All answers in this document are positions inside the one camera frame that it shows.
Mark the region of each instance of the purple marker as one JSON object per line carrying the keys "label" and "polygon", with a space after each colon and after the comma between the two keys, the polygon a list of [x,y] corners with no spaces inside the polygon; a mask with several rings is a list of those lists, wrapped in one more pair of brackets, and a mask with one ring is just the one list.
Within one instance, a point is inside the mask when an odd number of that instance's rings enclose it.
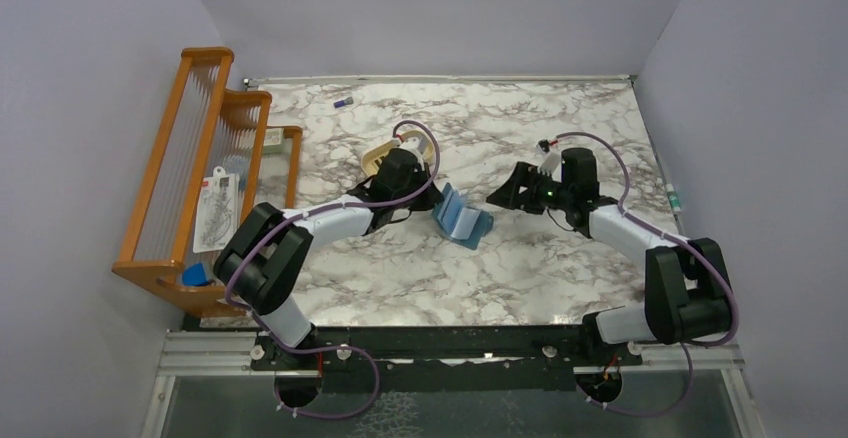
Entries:
{"label": "purple marker", "polygon": [[353,97],[348,96],[344,100],[337,101],[337,102],[333,103],[333,106],[336,107],[336,108],[341,108],[345,105],[352,105],[352,104],[353,104]]}

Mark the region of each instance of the black base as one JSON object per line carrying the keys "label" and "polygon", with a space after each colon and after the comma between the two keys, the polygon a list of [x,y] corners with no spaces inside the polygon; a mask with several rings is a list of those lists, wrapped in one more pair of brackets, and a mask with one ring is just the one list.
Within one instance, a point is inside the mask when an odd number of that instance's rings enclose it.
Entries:
{"label": "black base", "polygon": [[[587,355],[580,325],[491,327],[321,327],[300,348],[352,345],[373,356],[380,370],[382,391],[440,392],[539,389],[574,391],[574,367],[604,366],[614,353],[622,365],[639,365],[641,358],[626,347],[595,348]],[[341,360],[336,353],[293,357],[267,336],[256,343],[265,349],[256,371],[322,370],[321,391],[369,393],[374,386],[371,365],[358,354]],[[543,348],[556,350],[546,356]],[[546,349],[552,355],[552,349]],[[469,363],[464,359],[504,358]],[[459,360],[445,363],[442,360]]]}

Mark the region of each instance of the lavender wall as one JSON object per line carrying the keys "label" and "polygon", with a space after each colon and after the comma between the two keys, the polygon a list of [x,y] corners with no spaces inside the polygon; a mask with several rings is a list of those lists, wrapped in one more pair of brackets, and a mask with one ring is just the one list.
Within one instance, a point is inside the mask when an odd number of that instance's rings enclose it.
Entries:
{"label": "lavender wall", "polygon": [[3,436],[137,436],[169,305],[112,275],[200,0],[0,0]]}
{"label": "lavender wall", "polygon": [[638,73],[679,0],[202,0],[251,77]]}
{"label": "lavender wall", "polygon": [[848,0],[682,0],[636,92],[723,246],[770,436],[844,436]]}

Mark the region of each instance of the wooden rack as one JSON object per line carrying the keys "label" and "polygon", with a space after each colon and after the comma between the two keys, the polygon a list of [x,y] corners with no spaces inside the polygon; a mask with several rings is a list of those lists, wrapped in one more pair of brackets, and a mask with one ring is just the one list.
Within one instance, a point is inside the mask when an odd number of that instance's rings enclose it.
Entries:
{"label": "wooden rack", "polygon": [[[243,314],[223,302],[223,286],[183,286],[178,277],[187,267],[216,257],[194,254],[190,244],[203,178],[212,176],[224,158],[236,155],[249,163],[240,192],[241,220],[253,208],[271,109],[270,93],[226,88],[233,58],[224,47],[183,50],[121,251],[112,265],[115,274],[198,317]],[[284,127],[283,135],[292,140],[285,203],[293,208],[302,130]]]}

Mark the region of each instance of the blue sponge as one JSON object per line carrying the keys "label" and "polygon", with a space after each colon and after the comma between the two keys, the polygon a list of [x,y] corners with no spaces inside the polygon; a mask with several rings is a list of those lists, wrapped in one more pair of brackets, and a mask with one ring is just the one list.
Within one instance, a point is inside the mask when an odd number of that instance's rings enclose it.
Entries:
{"label": "blue sponge", "polygon": [[495,219],[488,212],[471,208],[450,183],[442,191],[444,200],[433,209],[432,217],[447,239],[476,250],[480,239],[492,231]]}
{"label": "blue sponge", "polygon": [[206,286],[209,278],[206,276],[206,267],[203,263],[196,263],[183,271],[182,282],[185,286]]}

